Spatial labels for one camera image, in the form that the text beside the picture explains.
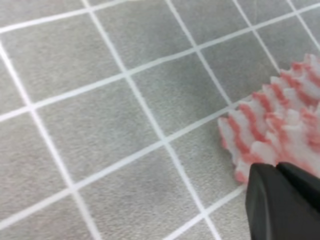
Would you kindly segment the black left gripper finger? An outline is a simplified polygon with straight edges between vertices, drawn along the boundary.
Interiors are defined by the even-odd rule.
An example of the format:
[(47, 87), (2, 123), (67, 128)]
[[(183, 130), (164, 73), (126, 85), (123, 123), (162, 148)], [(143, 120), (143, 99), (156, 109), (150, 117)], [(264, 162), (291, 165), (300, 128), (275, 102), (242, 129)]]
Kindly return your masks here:
[(252, 240), (318, 240), (320, 179), (287, 162), (254, 163), (245, 209)]

